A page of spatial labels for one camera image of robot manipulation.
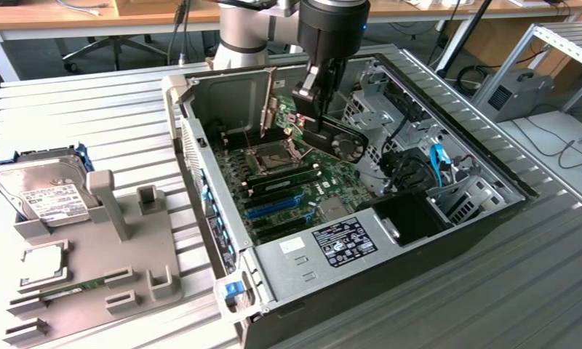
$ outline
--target metal workbench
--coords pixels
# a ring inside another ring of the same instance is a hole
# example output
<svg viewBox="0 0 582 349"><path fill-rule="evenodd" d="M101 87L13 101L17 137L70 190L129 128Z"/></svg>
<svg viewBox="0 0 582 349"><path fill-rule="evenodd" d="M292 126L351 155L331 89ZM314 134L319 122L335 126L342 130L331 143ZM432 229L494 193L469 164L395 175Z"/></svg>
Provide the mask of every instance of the metal workbench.
<svg viewBox="0 0 582 349"><path fill-rule="evenodd" d="M531 154L410 55L394 46L362 53L371 52L386 53L541 196L465 255L278 348L582 348L582 204L575 191L545 173ZM56 138L86 143L97 169L115 170L119 194L149 182L165 191L187 294L175 306L42 348L239 347L232 326L219 318L211 266L163 118L159 79L199 69L205 66L1 86L0 148L38 144L44 140L34 137L34 128L60 125ZM2 246L13 234L6 223L0 216Z"/></svg>

